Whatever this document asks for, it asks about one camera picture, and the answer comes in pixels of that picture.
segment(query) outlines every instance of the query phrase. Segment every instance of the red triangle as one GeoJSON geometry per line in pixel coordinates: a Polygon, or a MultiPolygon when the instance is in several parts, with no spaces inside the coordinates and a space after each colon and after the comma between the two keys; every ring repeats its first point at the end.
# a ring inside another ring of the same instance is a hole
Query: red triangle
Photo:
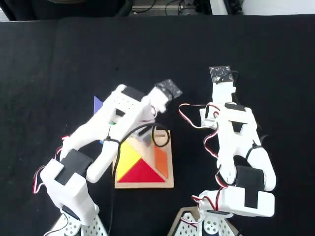
{"type": "Polygon", "coordinates": [[[161,183],[165,182],[142,158],[118,182],[161,183]]]}

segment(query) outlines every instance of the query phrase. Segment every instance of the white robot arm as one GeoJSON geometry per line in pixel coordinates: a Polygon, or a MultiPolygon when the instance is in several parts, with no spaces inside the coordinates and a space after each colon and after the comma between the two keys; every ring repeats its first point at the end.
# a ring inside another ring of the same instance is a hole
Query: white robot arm
{"type": "MultiPolygon", "coordinates": [[[[118,147],[115,142],[104,142],[95,161],[78,150],[107,136],[122,141],[132,129],[154,122],[157,113],[163,113],[166,104],[181,94],[171,80],[158,83],[148,95],[119,85],[88,122],[64,139],[60,162],[51,159],[40,173],[54,204],[82,225],[89,225],[99,208],[89,196],[87,181],[96,183],[102,177],[116,157],[118,147]]],[[[151,130],[151,126],[144,127],[133,136],[148,145],[151,130]]]]}
{"type": "Polygon", "coordinates": [[[232,101],[236,91],[234,73],[229,66],[210,67],[213,102],[200,109],[201,127],[214,129],[218,135],[219,152],[210,153],[217,158],[215,178],[222,187],[195,196],[201,219],[209,215],[229,218],[233,214],[265,217],[274,214],[275,198],[267,191],[275,188],[276,175],[268,153],[261,146],[251,109],[232,101]],[[236,155],[245,158],[250,167],[235,166],[236,155]]]}

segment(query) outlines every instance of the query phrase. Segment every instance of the yellow triangle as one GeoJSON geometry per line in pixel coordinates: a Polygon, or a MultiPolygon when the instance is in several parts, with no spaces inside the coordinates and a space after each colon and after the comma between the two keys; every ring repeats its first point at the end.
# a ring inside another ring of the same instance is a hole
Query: yellow triangle
{"type": "Polygon", "coordinates": [[[120,159],[116,170],[117,181],[119,181],[141,158],[133,147],[124,142],[121,146],[120,159]]]}

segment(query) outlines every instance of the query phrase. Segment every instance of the black tabletop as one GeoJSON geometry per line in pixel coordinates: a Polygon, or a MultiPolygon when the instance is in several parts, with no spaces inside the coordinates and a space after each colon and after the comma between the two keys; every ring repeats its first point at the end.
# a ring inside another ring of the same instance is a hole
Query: black tabletop
{"type": "MultiPolygon", "coordinates": [[[[190,195],[216,190],[215,160],[180,103],[210,101],[209,66],[239,71],[237,95],[269,139],[275,215],[234,216],[244,235],[312,232],[315,16],[151,17],[0,23],[0,232],[43,235],[58,209],[32,177],[118,84],[149,92],[172,79],[184,94],[157,121],[172,130],[173,189],[116,190],[114,235],[166,235],[190,195]]],[[[198,121],[198,110],[187,114],[198,121]]],[[[100,144],[83,152],[95,157],[100,144]]],[[[110,170],[89,192],[108,227],[110,170]]]]}

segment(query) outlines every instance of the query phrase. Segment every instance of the blue piece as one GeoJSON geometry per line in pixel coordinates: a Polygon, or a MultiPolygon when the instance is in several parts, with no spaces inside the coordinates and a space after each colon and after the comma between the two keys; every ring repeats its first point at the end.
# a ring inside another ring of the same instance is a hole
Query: blue piece
{"type": "Polygon", "coordinates": [[[103,102],[94,96],[94,115],[103,106],[103,102]]]}

